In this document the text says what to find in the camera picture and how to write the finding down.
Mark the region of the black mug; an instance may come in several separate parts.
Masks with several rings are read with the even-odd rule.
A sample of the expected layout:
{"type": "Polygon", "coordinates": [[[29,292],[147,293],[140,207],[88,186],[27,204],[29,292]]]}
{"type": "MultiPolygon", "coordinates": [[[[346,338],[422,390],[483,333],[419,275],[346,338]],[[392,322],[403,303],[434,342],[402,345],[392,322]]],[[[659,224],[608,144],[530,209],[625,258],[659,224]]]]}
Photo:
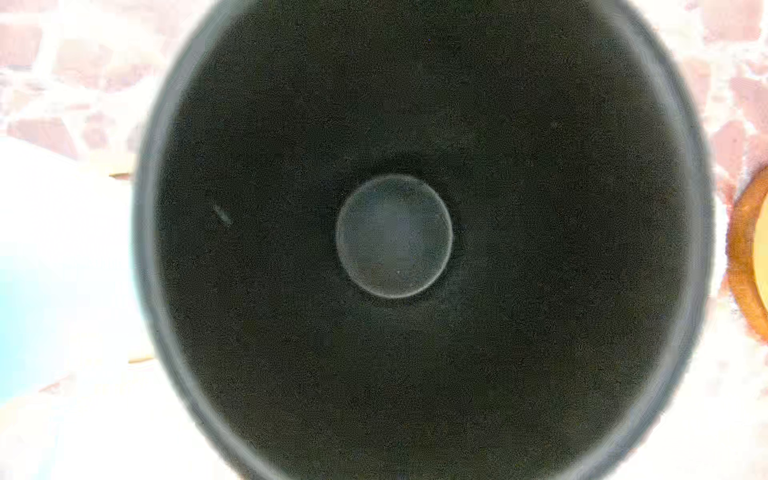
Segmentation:
{"type": "Polygon", "coordinates": [[[249,479],[601,479],[710,290],[703,134],[624,1],[221,1],[134,199],[156,352],[249,479]]]}

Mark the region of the light blue mug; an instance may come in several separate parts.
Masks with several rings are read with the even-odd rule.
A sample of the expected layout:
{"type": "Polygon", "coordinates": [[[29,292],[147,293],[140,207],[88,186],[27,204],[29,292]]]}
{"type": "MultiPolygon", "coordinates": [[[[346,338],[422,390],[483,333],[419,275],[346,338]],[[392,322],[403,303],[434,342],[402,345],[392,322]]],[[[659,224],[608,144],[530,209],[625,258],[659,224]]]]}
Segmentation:
{"type": "Polygon", "coordinates": [[[1,140],[1,400],[151,353],[134,281],[130,185],[1,140]]]}

